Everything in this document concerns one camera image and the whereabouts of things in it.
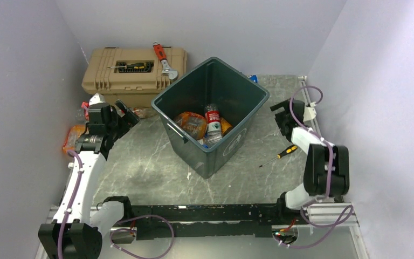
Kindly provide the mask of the large orange bottle front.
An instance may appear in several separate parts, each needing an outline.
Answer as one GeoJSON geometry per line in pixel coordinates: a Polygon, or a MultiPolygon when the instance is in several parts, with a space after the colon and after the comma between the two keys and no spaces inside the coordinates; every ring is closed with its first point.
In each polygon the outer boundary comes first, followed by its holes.
{"type": "Polygon", "coordinates": [[[204,138],[207,120],[198,113],[183,112],[173,118],[173,121],[195,140],[204,138]]]}

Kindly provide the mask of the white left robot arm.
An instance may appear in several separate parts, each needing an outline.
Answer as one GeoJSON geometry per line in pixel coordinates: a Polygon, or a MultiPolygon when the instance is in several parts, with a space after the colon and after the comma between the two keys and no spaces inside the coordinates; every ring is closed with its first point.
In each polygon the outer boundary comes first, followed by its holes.
{"type": "Polygon", "coordinates": [[[134,217],[124,196],[107,198],[94,215],[91,205],[109,151],[140,118],[121,100],[113,105],[91,100],[88,115],[84,133],[68,151],[74,162],[62,202],[51,223],[41,224],[38,230],[49,258],[98,258],[112,226],[125,227],[134,217]]]}

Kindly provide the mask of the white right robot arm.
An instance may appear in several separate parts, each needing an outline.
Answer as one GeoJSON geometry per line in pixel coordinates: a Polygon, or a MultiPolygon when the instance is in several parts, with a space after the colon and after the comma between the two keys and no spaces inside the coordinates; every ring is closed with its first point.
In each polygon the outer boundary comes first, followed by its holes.
{"type": "Polygon", "coordinates": [[[275,216],[282,224],[296,217],[296,211],[326,198],[344,195],[349,190],[349,151],[346,146],[327,141],[306,125],[315,118],[314,104],[287,99],[270,107],[281,134],[290,146],[277,154],[281,159],[301,150],[306,154],[302,183],[284,192],[276,203],[275,216]]]}

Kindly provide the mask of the blue cap bottle behind bin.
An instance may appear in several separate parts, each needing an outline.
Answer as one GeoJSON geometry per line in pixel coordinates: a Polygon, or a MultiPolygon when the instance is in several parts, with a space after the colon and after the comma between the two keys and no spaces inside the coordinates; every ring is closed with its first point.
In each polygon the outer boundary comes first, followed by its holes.
{"type": "Polygon", "coordinates": [[[257,83],[258,82],[258,78],[256,75],[249,75],[247,76],[251,81],[257,83]]]}

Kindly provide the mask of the dark green plastic bin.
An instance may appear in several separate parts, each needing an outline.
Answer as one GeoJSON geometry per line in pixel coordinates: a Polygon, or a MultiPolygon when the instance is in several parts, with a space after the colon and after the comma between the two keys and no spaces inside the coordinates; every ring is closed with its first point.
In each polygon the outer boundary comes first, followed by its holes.
{"type": "Polygon", "coordinates": [[[269,91],[229,64],[211,57],[178,78],[152,101],[174,152],[202,178],[221,169],[241,148],[257,111],[268,100],[269,91]],[[220,117],[232,130],[215,145],[205,148],[182,130],[174,118],[183,112],[204,114],[216,104],[220,117]]]}

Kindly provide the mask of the small clear bottle red cap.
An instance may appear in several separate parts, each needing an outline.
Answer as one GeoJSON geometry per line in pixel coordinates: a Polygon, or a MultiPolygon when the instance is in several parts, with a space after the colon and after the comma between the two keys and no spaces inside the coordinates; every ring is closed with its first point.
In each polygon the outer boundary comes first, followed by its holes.
{"type": "Polygon", "coordinates": [[[153,108],[133,108],[133,112],[139,116],[140,119],[148,119],[157,115],[153,108]]]}

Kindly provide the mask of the black yellow screwdriver on table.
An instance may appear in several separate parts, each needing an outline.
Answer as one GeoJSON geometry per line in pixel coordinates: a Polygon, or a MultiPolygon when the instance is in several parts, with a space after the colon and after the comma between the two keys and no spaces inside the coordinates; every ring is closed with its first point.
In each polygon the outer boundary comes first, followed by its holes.
{"type": "Polygon", "coordinates": [[[273,162],[273,161],[275,161],[275,160],[281,159],[281,158],[282,158],[282,157],[284,157],[284,156],[287,156],[287,155],[289,155],[289,154],[294,153],[297,149],[298,149],[297,145],[290,145],[290,146],[286,147],[286,148],[285,148],[282,152],[278,153],[278,154],[277,154],[277,156],[276,156],[275,158],[271,159],[271,160],[270,160],[270,161],[268,161],[268,162],[263,163],[262,165],[260,165],[260,166],[258,166],[258,167],[259,167],[259,168],[262,168],[262,167],[264,167],[265,165],[267,165],[267,164],[269,164],[269,163],[271,163],[271,162],[273,162]]]}

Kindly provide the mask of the crushed orange bottle left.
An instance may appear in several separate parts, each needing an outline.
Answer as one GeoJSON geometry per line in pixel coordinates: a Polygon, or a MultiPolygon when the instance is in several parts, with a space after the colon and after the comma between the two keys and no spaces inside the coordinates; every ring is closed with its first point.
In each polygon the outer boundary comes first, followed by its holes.
{"type": "Polygon", "coordinates": [[[75,150],[75,145],[79,137],[84,133],[86,126],[83,125],[75,125],[73,126],[67,133],[66,138],[63,144],[63,153],[67,155],[67,152],[70,150],[75,150]]]}

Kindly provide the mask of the tan plastic toolbox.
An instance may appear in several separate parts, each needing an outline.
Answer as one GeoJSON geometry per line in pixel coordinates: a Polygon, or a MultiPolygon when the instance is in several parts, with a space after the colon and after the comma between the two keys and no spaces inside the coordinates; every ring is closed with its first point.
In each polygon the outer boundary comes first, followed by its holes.
{"type": "Polygon", "coordinates": [[[162,65],[152,47],[123,49],[105,47],[92,51],[82,80],[85,92],[102,94],[108,103],[122,100],[129,107],[147,108],[173,82],[161,74],[162,65]],[[144,69],[110,69],[127,63],[145,63],[144,69]]]}

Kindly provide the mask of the black yellow screwdriver in toolbox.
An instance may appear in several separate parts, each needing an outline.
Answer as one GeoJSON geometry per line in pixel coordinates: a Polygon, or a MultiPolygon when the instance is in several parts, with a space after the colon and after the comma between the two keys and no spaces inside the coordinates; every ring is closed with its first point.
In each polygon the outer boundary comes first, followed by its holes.
{"type": "Polygon", "coordinates": [[[145,63],[133,63],[127,64],[122,63],[118,64],[117,66],[110,66],[110,69],[144,69],[146,67],[145,63]]]}

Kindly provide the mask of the red handled adjustable wrench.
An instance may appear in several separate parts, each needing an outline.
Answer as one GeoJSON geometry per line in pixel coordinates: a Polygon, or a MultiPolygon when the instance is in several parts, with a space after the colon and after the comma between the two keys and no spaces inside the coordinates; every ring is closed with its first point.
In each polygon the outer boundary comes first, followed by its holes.
{"type": "Polygon", "coordinates": [[[155,51],[155,54],[157,58],[159,59],[161,65],[162,65],[162,71],[161,74],[164,76],[167,76],[169,80],[174,81],[178,78],[178,71],[173,69],[167,60],[167,55],[164,51],[164,48],[161,44],[158,42],[153,42],[153,49],[155,51]]]}

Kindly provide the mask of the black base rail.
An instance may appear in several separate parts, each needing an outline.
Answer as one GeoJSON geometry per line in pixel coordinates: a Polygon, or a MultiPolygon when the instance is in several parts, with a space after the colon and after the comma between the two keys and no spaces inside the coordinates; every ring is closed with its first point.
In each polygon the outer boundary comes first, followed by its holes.
{"type": "Polygon", "coordinates": [[[276,203],[240,205],[135,205],[125,213],[136,216],[137,240],[174,237],[271,237],[278,227],[291,224],[299,213],[279,217],[276,203]]]}

